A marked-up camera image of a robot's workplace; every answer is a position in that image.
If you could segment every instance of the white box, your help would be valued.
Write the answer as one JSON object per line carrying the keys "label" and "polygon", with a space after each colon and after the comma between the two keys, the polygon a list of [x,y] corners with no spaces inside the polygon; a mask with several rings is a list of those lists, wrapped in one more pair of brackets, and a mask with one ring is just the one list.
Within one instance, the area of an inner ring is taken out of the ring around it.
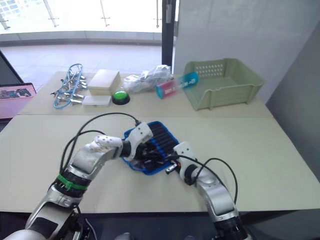
{"label": "white box", "polygon": [[100,69],[88,83],[92,96],[112,95],[121,82],[119,71]]}

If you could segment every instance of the green band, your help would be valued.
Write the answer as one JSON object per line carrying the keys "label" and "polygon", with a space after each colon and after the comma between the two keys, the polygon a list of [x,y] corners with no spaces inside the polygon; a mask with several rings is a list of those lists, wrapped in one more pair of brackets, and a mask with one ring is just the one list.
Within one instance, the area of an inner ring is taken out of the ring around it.
{"label": "green band", "polygon": [[65,188],[68,190],[70,189],[86,190],[87,189],[86,186],[74,184],[72,181],[67,180],[61,174],[58,175],[57,179],[60,180],[65,185]]}

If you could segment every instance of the table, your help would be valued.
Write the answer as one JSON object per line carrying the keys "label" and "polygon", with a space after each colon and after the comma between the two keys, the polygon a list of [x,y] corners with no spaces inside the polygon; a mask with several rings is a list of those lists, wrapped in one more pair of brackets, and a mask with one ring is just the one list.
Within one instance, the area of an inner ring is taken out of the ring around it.
{"label": "table", "polygon": [[[210,157],[227,161],[238,178],[239,211],[320,208],[318,180],[257,98],[249,105],[194,111],[183,92],[163,100],[154,93],[143,93],[132,95],[124,106],[84,109],[79,105],[56,111],[51,107],[52,96],[47,98],[47,93],[55,90],[51,87],[53,81],[0,133],[0,211],[31,212],[57,176],[68,140],[93,115],[113,111],[132,113],[145,122],[161,121],[180,142],[190,143],[201,162]],[[121,137],[132,127],[130,118],[108,116],[87,129]],[[76,148],[94,136],[82,135]],[[229,170],[219,162],[210,163],[210,167],[233,195]],[[184,184],[177,174],[162,171],[146,176],[119,159],[105,164],[80,206],[85,213],[206,211],[196,189]]]}

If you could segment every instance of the white wall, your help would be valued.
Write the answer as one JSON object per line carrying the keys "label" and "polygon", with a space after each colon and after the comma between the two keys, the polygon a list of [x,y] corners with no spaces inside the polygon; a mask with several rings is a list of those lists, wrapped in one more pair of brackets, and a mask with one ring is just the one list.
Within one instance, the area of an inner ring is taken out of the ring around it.
{"label": "white wall", "polygon": [[319,20],[319,0],[181,0],[174,73],[238,58],[266,80],[267,102]]}

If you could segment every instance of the green button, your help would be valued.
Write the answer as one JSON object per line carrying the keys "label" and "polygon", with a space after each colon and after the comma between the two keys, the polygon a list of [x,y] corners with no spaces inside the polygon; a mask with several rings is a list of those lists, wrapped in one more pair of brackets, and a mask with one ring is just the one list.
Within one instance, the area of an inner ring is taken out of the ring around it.
{"label": "green button", "polygon": [[113,98],[116,100],[124,100],[128,97],[128,93],[126,93],[125,91],[117,91],[113,94]]}

